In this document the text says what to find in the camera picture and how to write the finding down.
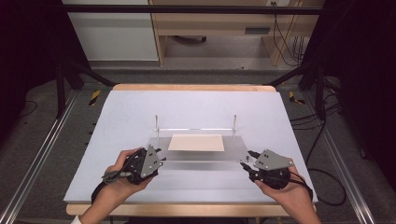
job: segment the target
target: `beige card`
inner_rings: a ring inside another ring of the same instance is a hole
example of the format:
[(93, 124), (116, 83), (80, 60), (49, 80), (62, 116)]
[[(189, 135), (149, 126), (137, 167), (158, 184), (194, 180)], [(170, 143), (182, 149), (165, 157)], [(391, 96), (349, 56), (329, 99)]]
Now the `beige card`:
[(221, 134), (174, 134), (168, 150), (224, 151)]

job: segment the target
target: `black backdrop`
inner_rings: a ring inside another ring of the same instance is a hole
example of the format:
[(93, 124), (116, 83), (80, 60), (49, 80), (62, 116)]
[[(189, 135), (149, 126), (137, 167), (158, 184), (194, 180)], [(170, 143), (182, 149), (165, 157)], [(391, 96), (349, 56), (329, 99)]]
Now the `black backdrop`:
[[(326, 1), (325, 7), (352, 1)], [(396, 189), (396, 1), (356, 0), (332, 33), (322, 65), (339, 77), (340, 100), (361, 148)], [(320, 16), (304, 60), (312, 60), (341, 15)]]
[(55, 79), (61, 61), (72, 59), (89, 67), (67, 13), (42, 7), (61, 3), (0, 1), (0, 142), (18, 119), (26, 93)]

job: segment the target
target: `hand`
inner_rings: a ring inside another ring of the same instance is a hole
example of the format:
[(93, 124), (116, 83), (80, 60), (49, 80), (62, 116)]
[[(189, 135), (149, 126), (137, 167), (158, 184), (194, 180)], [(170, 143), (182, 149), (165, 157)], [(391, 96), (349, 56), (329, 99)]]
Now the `hand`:
[[(289, 167), (289, 170), (299, 175), (295, 166)], [(294, 174), (291, 174), (290, 178), (302, 181)], [(262, 193), (280, 203), (283, 209), (299, 223), (320, 223), (320, 219), (315, 212), (311, 198), (305, 187), (290, 182), (283, 189), (271, 189), (260, 180), (256, 180), (254, 183), (262, 190)]]
[[(126, 158), (133, 155), (141, 147), (123, 150), (116, 160), (114, 165), (107, 167), (106, 173), (111, 171), (118, 171), (122, 168)], [(100, 223), (105, 219), (114, 209), (120, 206), (127, 198), (134, 193), (145, 189), (152, 178), (149, 178), (139, 185), (134, 185), (128, 182), (125, 178), (120, 178), (116, 182), (104, 186), (93, 203), (87, 211), (79, 217), (83, 224)]]

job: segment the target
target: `sleeve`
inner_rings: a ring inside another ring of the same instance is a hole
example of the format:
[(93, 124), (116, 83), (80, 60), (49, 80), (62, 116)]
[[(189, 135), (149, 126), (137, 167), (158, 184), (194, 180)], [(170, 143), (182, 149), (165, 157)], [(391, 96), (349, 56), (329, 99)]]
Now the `sleeve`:
[(78, 216), (75, 217), (75, 219), (73, 220), (73, 222), (71, 224), (81, 224), (81, 222), (79, 221)]

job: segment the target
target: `white cabinet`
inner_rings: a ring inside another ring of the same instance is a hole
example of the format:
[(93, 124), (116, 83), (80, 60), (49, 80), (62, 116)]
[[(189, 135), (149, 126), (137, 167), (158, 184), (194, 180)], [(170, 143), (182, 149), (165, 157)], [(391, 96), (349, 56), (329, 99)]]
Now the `white cabinet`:
[[(63, 0), (64, 4), (147, 5), (147, 0)], [(158, 61), (148, 13), (69, 13), (91, 61)]]

